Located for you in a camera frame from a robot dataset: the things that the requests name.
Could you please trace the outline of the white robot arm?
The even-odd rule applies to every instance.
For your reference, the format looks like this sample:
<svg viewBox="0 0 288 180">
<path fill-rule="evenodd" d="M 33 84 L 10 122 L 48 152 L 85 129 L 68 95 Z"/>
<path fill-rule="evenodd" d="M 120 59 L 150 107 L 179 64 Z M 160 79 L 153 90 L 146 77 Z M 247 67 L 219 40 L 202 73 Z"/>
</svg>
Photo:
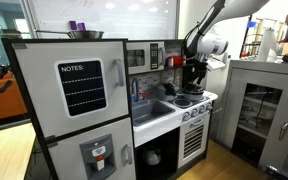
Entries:
<svg viewBox="0 0 288 180">
<path fill-rule="evenodd" d="M 182 54 L 193 61 L 195 69 L 189 73 L 187 82 L 200 83 L 207 63 L 198 55 L 222 55 L 229 46 L 229 40 L 217 25 L 225 21 L 244 18 L 261 10 L 270 0 L 216 0 L 204 17 L 186 34 Z"/>
</svg>

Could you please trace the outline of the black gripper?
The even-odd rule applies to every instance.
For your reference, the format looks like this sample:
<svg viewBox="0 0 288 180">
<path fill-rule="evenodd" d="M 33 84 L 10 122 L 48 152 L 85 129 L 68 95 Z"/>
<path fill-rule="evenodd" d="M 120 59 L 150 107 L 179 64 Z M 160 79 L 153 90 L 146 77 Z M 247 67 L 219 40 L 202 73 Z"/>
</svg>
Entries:
<svg viewBox="0 0 288 180">
<path fill-rule="evenodd" d="M 206 61 L 199 56 L 195 56 L 193 58 L 194 71 L 190 75 L 189 82 L 193 83 L 196 81 L 197 84 L 200 84 L 207 74 L 207 65 L 208 63 Z"/>
</svg>

